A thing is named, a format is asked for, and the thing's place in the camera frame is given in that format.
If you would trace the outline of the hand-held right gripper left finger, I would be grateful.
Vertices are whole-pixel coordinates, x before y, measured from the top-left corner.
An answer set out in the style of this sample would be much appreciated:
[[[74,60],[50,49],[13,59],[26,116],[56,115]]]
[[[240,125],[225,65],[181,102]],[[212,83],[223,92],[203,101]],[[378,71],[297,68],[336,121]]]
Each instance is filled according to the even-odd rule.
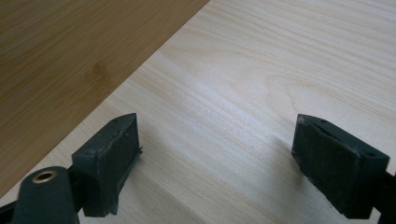
[[[139,156],[136,113],[112,119],[72,155],[86,217],[117,214],[120,192]]]

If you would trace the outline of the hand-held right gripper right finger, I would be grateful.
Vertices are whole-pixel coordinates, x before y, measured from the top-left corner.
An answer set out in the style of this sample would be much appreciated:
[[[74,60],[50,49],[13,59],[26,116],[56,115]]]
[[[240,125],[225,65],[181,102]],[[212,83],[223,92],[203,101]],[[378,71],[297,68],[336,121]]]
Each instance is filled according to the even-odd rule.
[[[389,156],[331,122],[297,117],[291,155],[301,172],[342,215],[389,218]]]

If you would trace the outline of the wooden box with glass lid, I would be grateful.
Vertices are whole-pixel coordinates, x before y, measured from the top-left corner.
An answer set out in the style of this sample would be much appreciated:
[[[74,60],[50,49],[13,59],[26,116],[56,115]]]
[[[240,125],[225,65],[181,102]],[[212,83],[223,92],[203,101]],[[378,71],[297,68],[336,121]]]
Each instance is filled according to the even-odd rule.
[[[208,0],[0,0],[0,198]]]

